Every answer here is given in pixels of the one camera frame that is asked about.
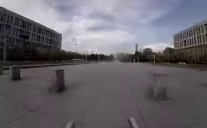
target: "building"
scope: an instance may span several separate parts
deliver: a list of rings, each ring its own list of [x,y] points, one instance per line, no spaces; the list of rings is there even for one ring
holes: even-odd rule
[[[62,35],[0,7],[0,48],[61,49]]]
[[[207,53],[207,21],[196,24],[173,36],[176,52],[183,52],[193,58]]]

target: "pavement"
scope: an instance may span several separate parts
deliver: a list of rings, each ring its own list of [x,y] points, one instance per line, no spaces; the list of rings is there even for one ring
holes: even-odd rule
[[[59,62],[59,63],[42,63],[42,64],[15,64],[15,65],[11,65],[11,66],[17,66],[20,68],[38,68],[38,67],[52,67],[52,66],[63,66],[63,65],[77,65],[77,64],[87,64],[87,63],[96,63],[95,61],[78,61],[78,62]],[[4,70],[9,70],[10,66],[4,66],[3,69]]]
[[[56,69],[65,70],[64,93],[48,91]],[[169,100],[154,101],[152,74],[164,74]],[[207,71],[135,63],[22,69],[22,80],[0,76],[0,128],[207,128]]]

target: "tree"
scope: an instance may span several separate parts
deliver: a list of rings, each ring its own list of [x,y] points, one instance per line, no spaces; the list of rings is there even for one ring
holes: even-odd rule
[[[164,61],[166,62],[174,62],[175,61],[175,50],[173,48],[167,47],[164,49],[163,51],[163,55],[164,55]]]
[[[152,61],[153,60],[153,51],[151,48],[145,48],[143,49],[143,55],[141,57],[141,59],[143,61]]]
[[[151,48],[145,48],[143,49],[143,54],[148,56],[148,55],[152,55],[153,54],[153,51]]]

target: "pole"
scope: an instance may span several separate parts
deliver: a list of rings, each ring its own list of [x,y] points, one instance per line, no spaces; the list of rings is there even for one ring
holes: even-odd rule
[[[155,54],[154,54],[154,64],[155,64]]]
[[[98,53],[98,63],[100,62],[100,57],[99,57],[99,53]]]

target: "window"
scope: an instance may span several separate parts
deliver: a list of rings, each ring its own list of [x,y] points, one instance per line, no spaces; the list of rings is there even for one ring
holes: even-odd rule
[[[207,34],[206,34],[206,42],[207,42]]]
[[[203,26],[201,26],[201,30],[202,30],[202,33],[204,33],[204,28],[203,28]]]
[[[6,14],[0,14],[0,21],[5,22],[6,21]]]
[[[201,44],[202,43],[202,37],[199,36],[199,43]]]
[[[193,35],[196,35],[196,30],[195,29],[193,29]]]
[[[4,25],[0,24],[0,33],[3,33],[3,31],[4,31]]]
[[[203,35],[203,43],[205,42],[205,35]]]
[[[205,26],[205,30],[207,31],[207,24],[204,24],[204,26]]]
[[[14,25],[16,25],[16,26],[20,25],[20,19],[19,18],[17,18],[17,17],[15,18]]]

